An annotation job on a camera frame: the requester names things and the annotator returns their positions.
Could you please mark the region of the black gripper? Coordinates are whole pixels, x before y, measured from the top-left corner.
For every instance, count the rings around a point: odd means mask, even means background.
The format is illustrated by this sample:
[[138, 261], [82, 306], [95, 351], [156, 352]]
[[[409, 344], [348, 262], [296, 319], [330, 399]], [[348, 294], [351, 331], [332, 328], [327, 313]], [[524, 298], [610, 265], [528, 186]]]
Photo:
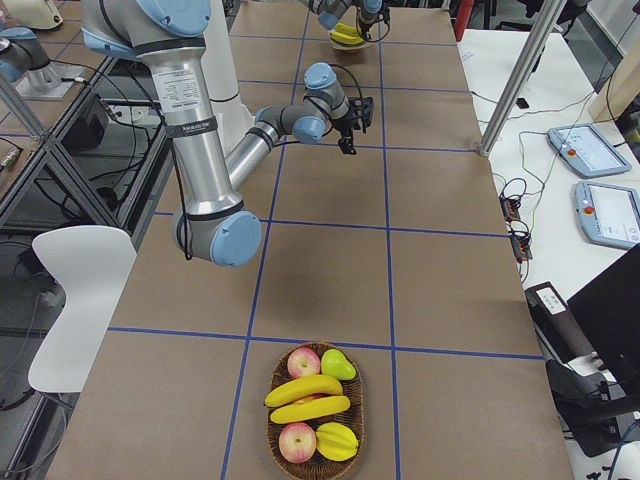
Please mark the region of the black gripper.
[[335, 129], [339, 132], [338, 146], [345, 155], [356, 155], [353, 145], [354, 131], [360, 130], [363, 121], [363, 100], [349, 99], [346, 113], [335, 121]]

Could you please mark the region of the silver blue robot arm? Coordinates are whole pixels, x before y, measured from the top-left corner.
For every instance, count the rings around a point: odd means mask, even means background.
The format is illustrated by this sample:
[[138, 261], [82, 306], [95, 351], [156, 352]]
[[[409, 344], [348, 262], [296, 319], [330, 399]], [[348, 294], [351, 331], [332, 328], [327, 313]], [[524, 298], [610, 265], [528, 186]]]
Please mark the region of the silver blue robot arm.
[[382, 0], [300, 0], [300, 3], [317, 16], [326, 30], [334, 29], [344, 14], [355, 8], [358, 27], [365, 32], [379, 22], [383, 11]]
[[347, 96], [334, 68], [318, 62], [304, 74], [300, 104], [260, 110], [238, 144], [224, 152], [201, 63], [211, 3], [85, 1], [82, 10], [88, 48], [140, 61], [151, 72], [180, 186], [174, 241], [187, 259], [239, 267], [254, 257], [262, 227], [237, 189], [283, 136], [316, 144], [336, 130], [340, 150], [352, 155], [354, 131], [371, 124], [372, 98]]

